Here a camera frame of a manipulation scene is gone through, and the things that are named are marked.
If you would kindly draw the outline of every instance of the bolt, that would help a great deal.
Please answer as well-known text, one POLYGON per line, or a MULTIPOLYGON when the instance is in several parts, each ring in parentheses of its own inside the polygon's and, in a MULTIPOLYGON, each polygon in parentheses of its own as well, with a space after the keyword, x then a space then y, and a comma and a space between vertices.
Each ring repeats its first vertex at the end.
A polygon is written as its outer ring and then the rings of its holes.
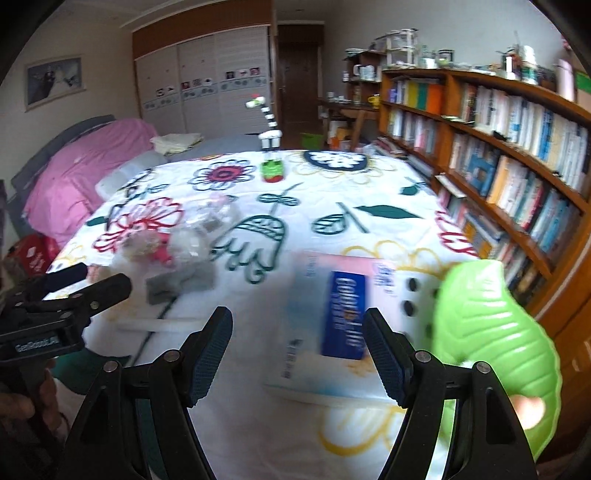
POLYGON ((481 374, 487 374, 488 372, 491 371, 491 366, 489 364, 487 364, 486 362, 478 362, 476 364, 476 369, 481 373, 481 374))
POLYGON ((117 362, 115 360, 109 360, 103 365, 103 370, 107 373, 114 372, 117 370, 117 362))
POLYGON ((431 354, 429 352, 426 352, 425 350, 419 350, 417 353, 414 354, 414 356, 422 364, 426 364, 427 362, 431 361, 431 354))
POLYGON ((178 350, 169 350, 168 352, 164 352, 164 359, 167 362, 175 362, 179 358, 181 358, 181 353, 178 350))

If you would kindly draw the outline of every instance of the yellow mug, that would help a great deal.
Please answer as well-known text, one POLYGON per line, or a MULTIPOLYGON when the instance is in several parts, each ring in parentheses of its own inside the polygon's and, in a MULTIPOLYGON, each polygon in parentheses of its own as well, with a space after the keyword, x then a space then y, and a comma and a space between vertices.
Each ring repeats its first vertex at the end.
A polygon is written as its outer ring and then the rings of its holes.
POLYGON ((371 103, 374 108, 379 108, 379 95, 369 97, 368 102, 371 103))

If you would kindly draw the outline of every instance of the wet wipes package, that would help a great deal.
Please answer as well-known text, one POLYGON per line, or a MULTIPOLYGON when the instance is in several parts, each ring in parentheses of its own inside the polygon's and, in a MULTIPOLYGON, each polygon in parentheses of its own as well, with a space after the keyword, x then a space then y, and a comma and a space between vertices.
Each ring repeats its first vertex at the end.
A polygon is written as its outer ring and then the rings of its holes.
POLYGON ((393 403, 362 334, 370 307, 403 331, 393 263, 306 251, 294 260, 266 386, 283 397, 323 405, 393 403))

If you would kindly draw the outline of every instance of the green leaf-shaped tray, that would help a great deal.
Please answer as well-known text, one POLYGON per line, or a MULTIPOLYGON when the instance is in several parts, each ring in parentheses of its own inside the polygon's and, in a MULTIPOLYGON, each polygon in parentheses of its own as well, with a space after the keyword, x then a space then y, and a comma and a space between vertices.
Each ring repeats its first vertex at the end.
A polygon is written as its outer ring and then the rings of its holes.
MULTIPOLYGON (((501 262, 477 260, 449 271, 437 296, 432 351, 445 364, 472 366, 484 360, 508 395, 544 399, 544 418, 525 431, 537 459, 554 435, 560 414, 560 359, 544 329, 506 289, 501 262)), ((453 416, 453 402, 447 401, 441 421, 446 438, 453 416)))

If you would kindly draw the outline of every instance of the white floral tablecloth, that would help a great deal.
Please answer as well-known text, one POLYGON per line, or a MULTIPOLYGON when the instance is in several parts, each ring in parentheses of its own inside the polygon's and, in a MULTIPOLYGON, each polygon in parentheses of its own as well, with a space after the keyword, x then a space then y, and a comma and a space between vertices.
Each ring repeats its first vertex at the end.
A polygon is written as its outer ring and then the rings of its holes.
MULTIPOLYGON (((398 407, 320 407, 273 397, 262 385, 268 345, 290 282, 290 252, 393 260, 397 301, 416 348, 428 346, 434 296, 444 273, 475 252, 405 162, 349 153, 281 155, 286 175, 279 183, 262 181, 262 153, 148 170, 95 212, 51 270, 81 261, 108 265, 130 232, 166 232, 191 217, 193 200, 211 192, 229 195, 241 219, 212 240, 215 289, 181 296, 168 314, 205 321, 218 305, 233 313, 232 340, 209 395, 190 412, 213 471, 220 480, 373 480, 400 428, 398 407)), ((145 305, 125 314, 155 318, 160 309, 145 305)), ((123 331, 103 315, 93 319, 84 336, 87 349, 60 360, 56 369, 60 404, 70 417, 96 374, 89 365, 101 365, 105 357, 125 362, 145 332, 123 331)), ((178 348, 184 338, 155 334, 139 361, 178 348)), ((445 454, 438 446, 433 478, 441 474, 445 454)))

